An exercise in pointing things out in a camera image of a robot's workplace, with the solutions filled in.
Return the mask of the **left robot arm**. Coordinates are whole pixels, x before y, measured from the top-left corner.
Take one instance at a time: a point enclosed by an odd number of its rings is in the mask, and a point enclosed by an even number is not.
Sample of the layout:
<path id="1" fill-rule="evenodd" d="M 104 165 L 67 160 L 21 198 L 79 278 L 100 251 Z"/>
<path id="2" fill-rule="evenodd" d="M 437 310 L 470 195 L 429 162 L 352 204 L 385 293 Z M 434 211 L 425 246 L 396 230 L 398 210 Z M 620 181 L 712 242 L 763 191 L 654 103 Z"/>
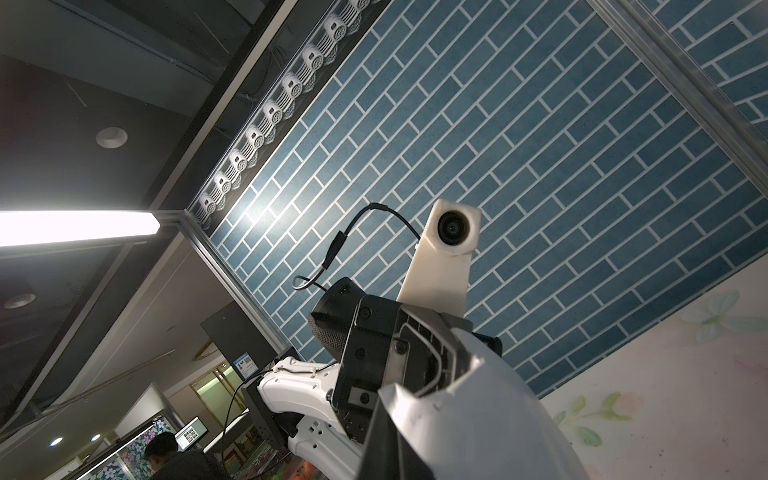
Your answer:
<path id="1" fill-rule="evenodd" d="M 470 321 L 365 293 L 343 278 L 309 316 L 334 359 L 302 362 L 289 348 L 246 385 L 259 434 L 329 479 L 432 479 L 389 418 L 378 391 L 416 397 L 448 387 L 470 366 L 454 330 Z"/>

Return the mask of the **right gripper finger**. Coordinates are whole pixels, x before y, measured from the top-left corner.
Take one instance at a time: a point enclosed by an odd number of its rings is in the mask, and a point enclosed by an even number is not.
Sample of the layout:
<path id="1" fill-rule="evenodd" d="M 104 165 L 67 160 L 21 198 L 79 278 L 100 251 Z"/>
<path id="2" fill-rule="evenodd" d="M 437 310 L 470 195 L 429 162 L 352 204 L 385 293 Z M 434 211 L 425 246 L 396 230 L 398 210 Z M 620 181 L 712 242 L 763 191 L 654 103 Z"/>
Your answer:
<path id="1" fill-rule="evenodd" d="M 378 400 L 364 442 L 357 479 L 419 479 L 420 459 Z"/>

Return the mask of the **white sticker sheet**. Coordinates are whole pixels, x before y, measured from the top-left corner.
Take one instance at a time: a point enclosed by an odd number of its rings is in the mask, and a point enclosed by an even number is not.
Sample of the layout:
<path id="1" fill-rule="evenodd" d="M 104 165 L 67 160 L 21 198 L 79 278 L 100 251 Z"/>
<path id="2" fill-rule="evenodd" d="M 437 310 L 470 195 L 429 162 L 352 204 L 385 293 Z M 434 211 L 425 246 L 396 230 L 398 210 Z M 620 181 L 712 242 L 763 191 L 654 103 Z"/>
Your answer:
<path id="1" fill-rule="evenodd" d="M 399 384 L 379 391 L 396 430 L 392 461 L 403 479 L 585 479 L 573 447 L 537 396 L 473 334 L 454 330 L 469 369 L 418 397 Z"/>

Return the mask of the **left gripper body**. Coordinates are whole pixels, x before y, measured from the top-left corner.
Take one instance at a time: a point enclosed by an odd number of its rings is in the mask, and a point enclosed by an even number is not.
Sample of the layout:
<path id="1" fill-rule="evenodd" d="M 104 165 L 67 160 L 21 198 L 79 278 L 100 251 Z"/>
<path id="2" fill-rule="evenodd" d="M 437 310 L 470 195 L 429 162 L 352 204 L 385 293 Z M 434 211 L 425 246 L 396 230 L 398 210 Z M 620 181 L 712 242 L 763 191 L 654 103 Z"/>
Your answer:
<path id="1" fill-rule="evenodd" d="M 331 405 L 346 434 L 365 442 L 378 391 L 399 384 L 416 397 L 446 388 L 466 373 L 470 354 L 454 331 L 471 321 L 380 297 L 358 303 Z"/>

